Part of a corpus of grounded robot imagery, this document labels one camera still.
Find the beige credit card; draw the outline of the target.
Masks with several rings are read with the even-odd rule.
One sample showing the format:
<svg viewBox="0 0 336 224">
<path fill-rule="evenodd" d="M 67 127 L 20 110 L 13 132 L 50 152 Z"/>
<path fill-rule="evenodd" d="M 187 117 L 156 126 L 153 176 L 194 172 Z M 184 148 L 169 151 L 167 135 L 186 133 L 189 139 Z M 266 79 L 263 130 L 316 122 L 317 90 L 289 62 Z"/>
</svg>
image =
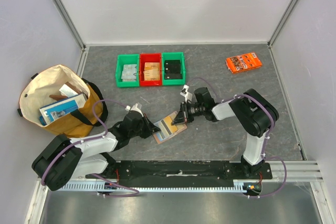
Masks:
<svg viewBox="0 0 336 224">
<path fill-rule="evenodd" d="M 161 129 L 161 135 L 163 136 L 163 138 L 167 138 L 186 129 L 185 124 L 171 125 L 175 117 L 176 113 L 172 113 L 155 123 L 155 125 Z"/>
</svg>

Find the tan leather card holder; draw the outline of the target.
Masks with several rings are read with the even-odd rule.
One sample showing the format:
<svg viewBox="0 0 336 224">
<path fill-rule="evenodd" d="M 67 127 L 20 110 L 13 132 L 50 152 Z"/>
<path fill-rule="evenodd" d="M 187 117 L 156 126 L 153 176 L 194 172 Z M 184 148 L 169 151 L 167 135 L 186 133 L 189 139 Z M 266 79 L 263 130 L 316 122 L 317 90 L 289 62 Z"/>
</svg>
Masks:
<svg viewBox="0 0 336 224">
<path fill-rule="evenodd" d="M 167 115 L 165 118 L 154 123 L 160 131 L 153 134 L 154 139 L 158 144 L 161 144 L 174 136 L 180 134 L 187 129 L 186 124 L 172 125 L 173 120 L 177 116 L 178 112 L 174 111 L 171 114 Z"/>
</svg>

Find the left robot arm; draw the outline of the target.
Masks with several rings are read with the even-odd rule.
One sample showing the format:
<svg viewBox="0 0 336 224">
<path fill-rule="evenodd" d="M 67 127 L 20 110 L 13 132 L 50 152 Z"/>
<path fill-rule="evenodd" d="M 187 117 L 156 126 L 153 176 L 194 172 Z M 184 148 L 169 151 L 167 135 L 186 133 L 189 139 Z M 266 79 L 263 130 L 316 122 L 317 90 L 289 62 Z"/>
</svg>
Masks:
<svg viewBox="0 0 336 224">
<path fill-rule="evenodd" d="M 145 114 L 131 110 L 123 121 L 100 134 L 81 138 L 57 135 L 31 167 L 41 184 L 51 191 L 59 190 L 75 177 L 100 174 L 110 178 L 116 171 L 110 152 L 125 147 L 134 137 L 148 138 L 159 131 Z"/>
</svg>

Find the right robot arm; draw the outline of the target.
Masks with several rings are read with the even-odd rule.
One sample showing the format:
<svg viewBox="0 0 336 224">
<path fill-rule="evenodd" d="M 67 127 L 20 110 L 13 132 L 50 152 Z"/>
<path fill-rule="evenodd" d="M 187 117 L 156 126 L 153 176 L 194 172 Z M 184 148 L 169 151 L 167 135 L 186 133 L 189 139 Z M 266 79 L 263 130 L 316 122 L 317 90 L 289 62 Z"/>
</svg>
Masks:
<svg viewBox="0 0 336 224">
<path fill-rule="evenodd" d="M 204 116 L 211 122 L 236 117 L 247 132 L 240 172 L 245 178 L 254 178 L 265 162 L 266 143 L 279 119 L 278 111 L 255 89 L 221 102 L 215 102 L 207 87 L 198 88 L 193 94 L 188 89 L 189 86 L 185 85 L 180 92 L 185 101 L 180 104 L 180 110 L 171 124 L 188 124 L 196 116 Z"/>
</svg>

